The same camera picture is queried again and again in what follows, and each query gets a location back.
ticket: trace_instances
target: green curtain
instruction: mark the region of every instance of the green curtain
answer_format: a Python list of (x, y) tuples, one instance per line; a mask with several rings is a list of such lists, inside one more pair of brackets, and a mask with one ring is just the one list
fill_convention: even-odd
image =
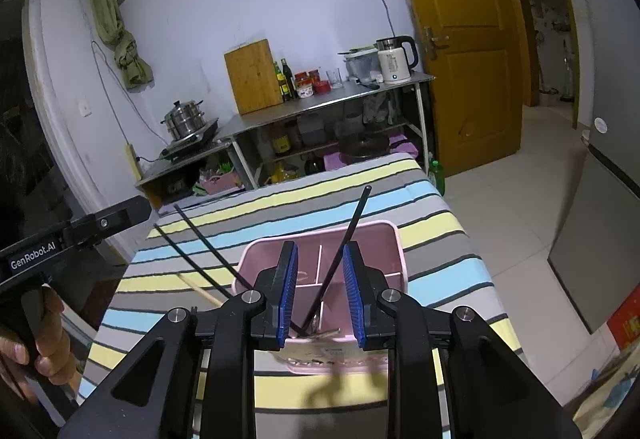
[(91, 0), (100, 39), (114, 51), (116, 65), (122, 71), (127, 89), (148, 84), (154, 79), (151, 67), (138, 56), (136, 40), (124, 28), (117, 0)]

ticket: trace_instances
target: refrigerator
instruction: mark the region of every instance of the refrigerator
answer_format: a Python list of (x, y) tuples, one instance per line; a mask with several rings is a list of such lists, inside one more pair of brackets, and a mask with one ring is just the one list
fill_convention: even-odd
[(640, 283), (640, 10), (634, 0), (587, 0), (587, 7), (589, 152), (548, 260), (594, 332)]

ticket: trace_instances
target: chopstick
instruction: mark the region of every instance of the chopstick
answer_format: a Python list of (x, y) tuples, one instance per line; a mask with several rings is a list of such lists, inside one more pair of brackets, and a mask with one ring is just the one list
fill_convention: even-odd
[(213, 287), (215, 287), (218, 291), (220, 291), (227, 298), (231, 298), (233, 296), (224, 287), (222, 287), (218, 282), (216, 282), (209, 275), (207, 275), (207, 273), (199, 265), (197, 265), (195, 262), (193, 262), (193, 259), (191, 259), (190, 256), (188, 256), (184, 251), (182, 251), (180, 249), (180, 247), (178, 247), (178, 245), (174, 241), (172, 241), (172, 239), (166, 233), (164, 233), (164, 231), (162, 231), (162, 228), (160, 226), (158, 226), (157, 224), (154, 224), (154, 228), (158, 230), (158, 233), (160, 233), (160, 235), (162, 235), (164, 240), (178, 253), (178, 255), (180, 255), (184, 260), (186, 260), (187, 263), (193, 269), (195, 269), (198, 273), (200, 273), (200, 275), (205, 280), (207, 280), (207, 282), (209, 282)]
[(322, 281), (322, 286), (320, 286), (318, 294), (316, 294), (316, 299), (311, 305), (311, 309), (309, 309), (309, 312), (306, 314), (305, 321), (302, 324), (303, 329), (307, 329), (309, 327), (311, 320), (314, 319), (315, 314), (318, 312), (318, 309), (320, 308), (322, 297), (326, 293), (326, 290), (329, 289), (329, 284), (331, 284), (331, 279), (334, 278), (335, 271), (338, 269), (338, 266), (340, 265), (340, 261), (342, 260), (342, 249), (344, 248), (345, 244), (349, 242), (353, 237), (353, 232), (356, 229), (356, 225), (358, 224), (360, 217), (362, 217), (362, 212), (364, 211), (365, 204), (367, 204), (367, 199), (369, 198), (370, 193), (371, 193), (371, 185), (368, 184), (366, 185), (366, 187), (364, 187), (364, 190), (362, 191), (362, 195), (360, 196), (360, 200), (358, 201), (356, 210), (355, 212), (353, 212), (353, 217), (349, 222), (349, 227), (347, 228), (347, 231), (345, 231), (344, 233), (342, 242), (340, 243), (340, 246), (338, 246), (338, 250), (335, 252), (334, 261), (331, 263), (331, 266), (329, 266), (329, 271), (326, 273), (326, 276)]
[(206, 248), (216, 256), (216, 258), (220, 261), (220, 264), (222, 264), (226, 268), (226, 270), (231, 273), (231, 275), (233, 275), (238, 282), (242, 284), (245, 289), (253, 289), (254, 286), (252, 286), (242, 275), (240, 275), (240, 273), (236, 271), (236, 269), (231, 264), (228, 263), (225, 257), (223, 257), (222, 254), (220, 254), (220, 252), (215, 249), (215, 247), (213, 247), (213, 245), (207, 240), (207, 238), (202, 234), (198, 227), (191, 222), (191, 219), (187, 217), (187, 215), (180, 209), (177, 204), (174, 205), (174, 208), (175, 211), (180, 214), (180, 217), (183, 218), (184, 222), (186, 222), (187, 225), (191, 228), (193, 233), (196, 234), (196, 237), (200, 239), (200, 242), (202, 242), (202, 244), (204, 244)]
[(210, 295), (209, 293), (207, 293), (203, 288), (197, 285), (193, 280), (190, 280), (189, 277), (187, 277), (186, 275), (182, 273), (178, 273), (178, 278), (181, 281), (183, 281), (186, 285), (188, 285), (191, 289), (193, 289), (193, 291), (195, 291), (196, 293), (201, 295), (203, 298), (206, 298), (206, 300), (211, 302), (213, 307), (222, 306), (222, 302), (220, 302), (220, 300), (215, 298), (213, 295)]

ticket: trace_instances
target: striped tablecloth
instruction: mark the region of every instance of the striped tablecloth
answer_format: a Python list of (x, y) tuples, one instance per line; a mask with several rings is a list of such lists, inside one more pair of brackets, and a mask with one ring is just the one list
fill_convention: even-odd
[[(409, 294), (425, 306), (451, 311), (473, 307), (514, 351), (522, 354), (484, 263), (446, 202), (408, 154), (350, 165), (187, 210), (188, 216), (231, 263), (255, 239), (345, 225), (364, 185), (372, 193), (364, 221), (395, 223), (409, 274)], [(178, 214), (159, 225), (222, 285), (231, 275)], [(162, 315), (174, 307), (210, 307), (175, 273), (184, 272), (204, 289), (206, 282), (177, 257), (153, 230), (136, 254), (98, 330), (78, 401), (82, 403)], [(218, 298), (222, 295), (213, 293)], [(208, 362), (205, 354), (203, 367)], [(442, 373), (438, 370), (444, 435), (448, 435)], [(204, 391), (200, 374), (198, 398)], [(271, 353), (255, 357), (255, 407), (260, 439), (384, 437), (386, 375), (293, 375)], [(194, 435), (199, 431), (196, 405)]]

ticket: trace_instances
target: stove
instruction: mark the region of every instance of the stove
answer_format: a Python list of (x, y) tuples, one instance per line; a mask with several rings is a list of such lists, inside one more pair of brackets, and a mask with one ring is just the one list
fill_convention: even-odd
[(177, 161), (199, 151), (203, 148), (218, 131), (218, 119), (207, 122), (204, 127), (198, 129), (193, 134), (188, 135), (186, 138), (182, 138), (177, 142), (171, 143), (161, 153), (161, 157), (170, 161)]

